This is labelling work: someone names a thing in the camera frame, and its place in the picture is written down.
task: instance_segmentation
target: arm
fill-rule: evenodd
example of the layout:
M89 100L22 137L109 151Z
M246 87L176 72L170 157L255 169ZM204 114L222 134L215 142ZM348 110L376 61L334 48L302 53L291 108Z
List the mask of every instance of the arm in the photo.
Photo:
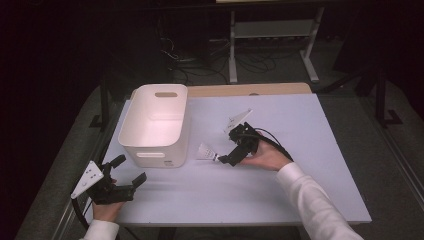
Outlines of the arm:
M312 239L362 239L347 224L321 186L274 147L259 142L258 151L242 164L278 171L277 181Z
M119 225L114 223L124 202L109 205L93 203L93 221L87 230L85 240L113 240L118 234Z

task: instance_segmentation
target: white desk leg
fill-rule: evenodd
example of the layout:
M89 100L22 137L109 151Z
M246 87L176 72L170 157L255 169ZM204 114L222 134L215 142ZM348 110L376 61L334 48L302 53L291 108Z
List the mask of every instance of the white desk leg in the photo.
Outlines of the white desk leg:
M311 32L309 34L309 43L306 46L305 50L300 51L300 56L302 57L303 64L305 64L306 71L308 72L309 79L311 82L317 83L319 82L319 78L317 73L315 72L314 66L312 65L311 59L309 56L311 55L312 47L315 43L315 38L318 33L319 25L321 23L322 14L324 13L324 8L321 7L318 9L317 15L315 16L314 23L312 24Z
M231 27L230 27L230 59L228 61L229 64L229 70L230 70L230 83L236 84L237 83L237 69L236 69L236 59L234 56L234 45L235 45L235 20L234 20L234 11L231 12Z

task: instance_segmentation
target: handle cutout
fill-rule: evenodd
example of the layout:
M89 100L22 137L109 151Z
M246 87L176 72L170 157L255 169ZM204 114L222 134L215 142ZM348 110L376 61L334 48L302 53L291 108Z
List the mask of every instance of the handle cutout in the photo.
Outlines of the handle cutout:
M157 92L155 93L156 97L169 98L169 97L178 97L178 94L175 92Z

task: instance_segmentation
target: forearm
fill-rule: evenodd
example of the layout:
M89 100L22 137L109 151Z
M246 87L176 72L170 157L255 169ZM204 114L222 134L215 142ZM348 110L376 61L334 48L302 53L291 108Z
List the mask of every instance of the forearm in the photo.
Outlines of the forearm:
M113 222L93 220L84 240L114 240L118 234L119 225Z
M312 239L362 239L350 228L321 186L295 163L283 167L277 179L298 209Z

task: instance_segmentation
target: person's left hand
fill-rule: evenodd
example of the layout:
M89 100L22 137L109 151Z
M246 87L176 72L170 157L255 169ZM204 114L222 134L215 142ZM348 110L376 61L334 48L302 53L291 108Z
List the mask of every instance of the person's left hand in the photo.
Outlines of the person's left hand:
M115 222L125 202L97 205L93 202L93 218L96 220Z

